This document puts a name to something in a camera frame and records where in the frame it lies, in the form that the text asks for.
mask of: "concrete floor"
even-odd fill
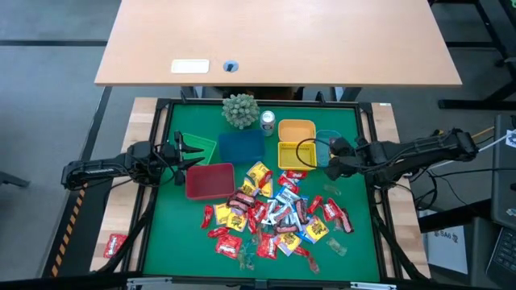
[[[516,34],[496,2],[484,1],[506,45],[516,48]],[[2,0],[0,39],[107,39],[119,0]],[[488,40],[472,6],[436,5],[435,17],[446,40]],[[0,280],[35,277],[65,198],[62,167],[79,156],[102,88],[94,77],[103,48],[0,47],[0,170],[31,181],[26,189],[0,187]],[[498,112],[439,110],[440,98],[481,99],[509,80],[495,68],[494,50],[453,49],[451,56],[464,86],[458,89],[365,89],[359,102],[393,104],[402,140],[458,127],[472,133],[493,125]],[[94,158],[119,152],[134,97],[178,97],[178,88],[115,88],[94,150]],[[437,172],[488,168],[487,151],[468,164]],[[490,195],[490,174],[451,176],[466,202]],[[412,184],[416,195],[431,188],[423,177]],[[460,206],[439,183],[435,204]]]

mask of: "blue container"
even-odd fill
[[[315,134],[315,138],[326,143],[330,142],[330,139],[337,139],[342,137],[342,135],[333,130],[318,130]],[[317,165],[318,166],[328,166],[330,162],[330,147],[326,144],[316,142],[315,143],[315,153],[317,156]]]
[[[261,161],[265,154],[264,132],[242,130],[218,136],[218,154],[224,163]]]

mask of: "can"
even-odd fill
[[[265,111],[260,116],[260,128],[264,131],[265,136],[270,136],[274,133],[274,126],[276,125],[276,116],[271,111]]]

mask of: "red tray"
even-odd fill
[[[229,197],[235,191],[233,164],[193,166],[186,172],[186,197],[195,201]]]

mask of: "wooden desk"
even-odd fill
[[[124,0],[95,83],[461,85],[427,0]]]
[[[133,105],[131,117],[127,126],[126,136],[123,141],[123,151],[136,141],[148,140],[156,101],[156,98],[147,97],[139,97],[135,99],[135,104]],[[372,104],[372,110],[378,139],[399,142],[396,122],[394,121],[393,110],[390,104],[375,103]],[[363,114],[362,121],[365,126],[364,131],[368,131],[368,120],[365,117],[365,114]],[[163,125],[163,123],[159,125],[160,129],[158,130],[156,140],[160,140],[160,133],[163,130]],[[400,183],[410,186],[405,180],[400,180]],[[106,212],[104,213],[90,270],[97,270],[107,262],[107,259],[103,258],[103,253],[110,234],[127,233],[132,211],[134,209],[136,190],[137,186],[133,183],[129,183],[119,186],[111,192],[107,202]],[[415,213],[414,202],[411,194],[403,188],[393,188],[389,190],[389,200],[397,241],[409,259],[416,265],[418,270],[425,276],[430,277],[427,257],[423,249],[422,236],[419,232],[418,218]],[[383,248],[387,273],[389,276],[394,277],[390,251],[385,241],[383,242]],[[135,246],[133,247],[129,267],[130,270],[135,270],[138,254],[139,239],[135,242]]]

